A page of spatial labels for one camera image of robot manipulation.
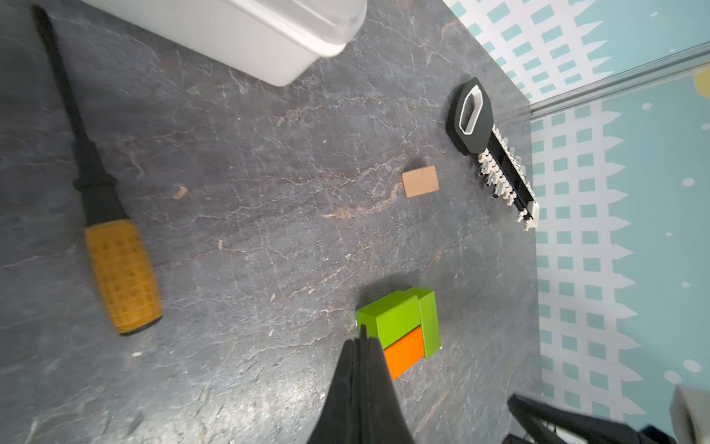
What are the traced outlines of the natural wooden triangle block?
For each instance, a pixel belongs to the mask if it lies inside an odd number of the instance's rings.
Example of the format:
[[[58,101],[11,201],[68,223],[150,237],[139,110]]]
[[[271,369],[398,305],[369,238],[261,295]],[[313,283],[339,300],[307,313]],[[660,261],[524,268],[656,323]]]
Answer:
[[[406,171],[402,173],[401,177],[407,198],[419,197],[439,190],[435,166]]]

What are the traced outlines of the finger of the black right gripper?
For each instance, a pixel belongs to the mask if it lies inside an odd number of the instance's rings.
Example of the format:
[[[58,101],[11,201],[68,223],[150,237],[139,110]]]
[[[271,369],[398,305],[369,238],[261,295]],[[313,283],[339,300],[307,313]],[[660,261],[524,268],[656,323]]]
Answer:
[[[603,418],[560,410],[547,403],[514,394],[508,410],[525,431],[523,438],[508,434],[503,443],[566,443],[558,430],[582,438],[587,443],[673,443],[674,438],[647,425],[641,431],[629,425]]]

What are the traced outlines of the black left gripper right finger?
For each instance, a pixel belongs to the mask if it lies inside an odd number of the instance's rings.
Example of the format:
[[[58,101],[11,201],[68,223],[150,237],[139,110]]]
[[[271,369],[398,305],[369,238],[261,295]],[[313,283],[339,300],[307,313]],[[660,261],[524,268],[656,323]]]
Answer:
[[[380,340],[361,326],[359,346],[360,443],[414,443]]]

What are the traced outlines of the green cube block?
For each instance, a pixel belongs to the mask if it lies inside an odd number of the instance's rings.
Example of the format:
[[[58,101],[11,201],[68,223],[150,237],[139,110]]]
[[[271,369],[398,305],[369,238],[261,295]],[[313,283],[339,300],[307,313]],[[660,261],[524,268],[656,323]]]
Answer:
[[[418,298],[411,292],[390,293],[359,309],[356,324],[386,349],[421,324]]]

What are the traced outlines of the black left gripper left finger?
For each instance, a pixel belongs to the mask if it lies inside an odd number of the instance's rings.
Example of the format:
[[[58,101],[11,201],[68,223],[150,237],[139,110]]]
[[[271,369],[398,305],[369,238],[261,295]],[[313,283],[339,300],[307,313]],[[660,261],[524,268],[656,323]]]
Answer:
[[[359,341],[346,340],[308,443],[359,443]]]

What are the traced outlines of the orange cube block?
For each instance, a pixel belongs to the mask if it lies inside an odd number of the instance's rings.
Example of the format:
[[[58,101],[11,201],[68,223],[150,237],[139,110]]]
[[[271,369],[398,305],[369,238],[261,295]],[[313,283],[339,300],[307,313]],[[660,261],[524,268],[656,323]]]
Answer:
[[[384,349],[384,356],[391,379],[398,379],[425,357],[422,328],[416,327],[388,346]]]

